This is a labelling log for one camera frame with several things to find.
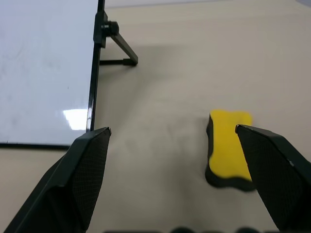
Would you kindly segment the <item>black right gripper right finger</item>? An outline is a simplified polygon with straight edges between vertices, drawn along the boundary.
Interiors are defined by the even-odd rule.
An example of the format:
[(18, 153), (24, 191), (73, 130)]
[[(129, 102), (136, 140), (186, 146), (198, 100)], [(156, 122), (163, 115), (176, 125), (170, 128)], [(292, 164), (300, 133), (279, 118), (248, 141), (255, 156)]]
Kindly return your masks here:
[(311, 162), (283, 136), (237, 125), (252, 182), (276, 227), (311, 233)]

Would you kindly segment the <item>black whiteboard stand leg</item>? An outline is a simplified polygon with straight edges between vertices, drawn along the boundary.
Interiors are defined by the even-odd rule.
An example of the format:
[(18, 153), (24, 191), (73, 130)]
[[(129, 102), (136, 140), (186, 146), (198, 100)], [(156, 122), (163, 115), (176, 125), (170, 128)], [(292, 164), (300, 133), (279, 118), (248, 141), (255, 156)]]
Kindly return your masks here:
[(128, 55), (129, 58), (122, 60), (100, 60), (100, 66), (136, 66), (138, 64), (138, 56), (121, 36), (118, 23), (116, 21), (108, 20), (105, 11), (97, 12), (95, 15), (93, 33), (94, 44), (99, 45), (100, 48), (105, 48), (106, 39), (108, 37), (111, 38)]

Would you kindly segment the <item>yellow and black eraser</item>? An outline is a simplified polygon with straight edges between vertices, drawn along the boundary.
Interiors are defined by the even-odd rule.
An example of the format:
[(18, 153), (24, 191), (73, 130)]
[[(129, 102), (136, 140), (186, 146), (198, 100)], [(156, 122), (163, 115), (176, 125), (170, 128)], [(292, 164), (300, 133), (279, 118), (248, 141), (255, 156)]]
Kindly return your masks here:
[(206, 128), (208, 138), (205, 179), (216, 188), (235, 188), (252, 192), (256, 188), (248, 170), (235, 128), (252, 125), (252, 115), (246, 111), (212, 110)]

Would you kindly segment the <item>black-framed whiteboard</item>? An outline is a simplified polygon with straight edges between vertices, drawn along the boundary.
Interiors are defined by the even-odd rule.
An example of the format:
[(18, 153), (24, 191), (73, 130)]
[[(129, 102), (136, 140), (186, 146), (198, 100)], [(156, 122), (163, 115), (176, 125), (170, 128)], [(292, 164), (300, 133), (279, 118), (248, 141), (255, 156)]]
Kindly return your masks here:
[(69, 146), (90, 129), (105, 0), (0, 0), (0, 145)]

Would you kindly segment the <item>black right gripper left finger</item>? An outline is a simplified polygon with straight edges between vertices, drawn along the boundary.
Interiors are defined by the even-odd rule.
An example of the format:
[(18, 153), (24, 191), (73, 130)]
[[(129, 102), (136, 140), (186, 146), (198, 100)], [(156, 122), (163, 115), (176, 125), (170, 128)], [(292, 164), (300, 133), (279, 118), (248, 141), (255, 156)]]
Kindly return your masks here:
[(103, 183), (110, 136), (104, 127), (76, 138), (3, 233), (86, 233)]

